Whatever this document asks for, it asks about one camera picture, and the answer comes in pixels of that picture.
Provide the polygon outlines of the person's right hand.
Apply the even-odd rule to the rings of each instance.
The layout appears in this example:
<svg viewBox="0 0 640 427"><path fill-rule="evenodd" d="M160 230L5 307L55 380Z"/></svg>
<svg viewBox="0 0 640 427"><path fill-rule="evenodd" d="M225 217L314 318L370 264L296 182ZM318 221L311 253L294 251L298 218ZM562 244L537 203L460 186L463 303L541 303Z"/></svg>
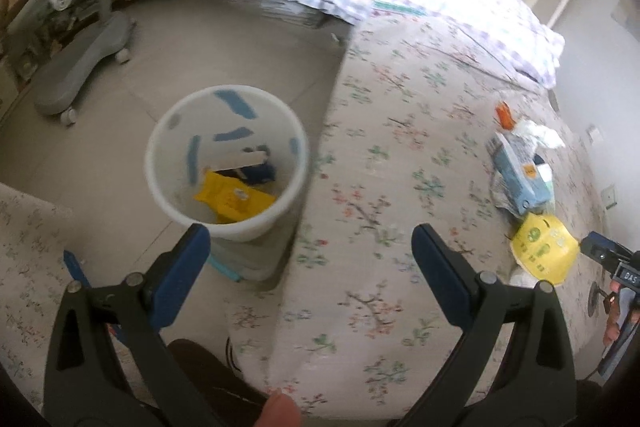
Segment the person's right hand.
<svg viewBox="0 0 640 427"><path fill-rule="evenodd" d="M620 303L618 302L619 293L620 283L612 281L610 284L610 295L608 295L608 300L606 300L605 306L606 312L608 312L608 318L606 319L603 334L604 347L612 345L620 335L620 325L618 325L618 320L620 319Z"/></svg>

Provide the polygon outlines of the person's left hand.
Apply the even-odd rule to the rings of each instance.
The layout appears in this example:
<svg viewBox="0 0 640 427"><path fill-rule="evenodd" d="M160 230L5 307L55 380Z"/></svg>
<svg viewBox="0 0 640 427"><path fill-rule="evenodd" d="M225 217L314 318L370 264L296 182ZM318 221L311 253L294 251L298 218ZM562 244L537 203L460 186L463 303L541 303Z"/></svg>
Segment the person's left hand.
<svg viewBox="0 0 640 427"><path fill-rule="evenodd" d="M255 427L300 427L303 415L294 400L278 391L270 395Z"/></svg>

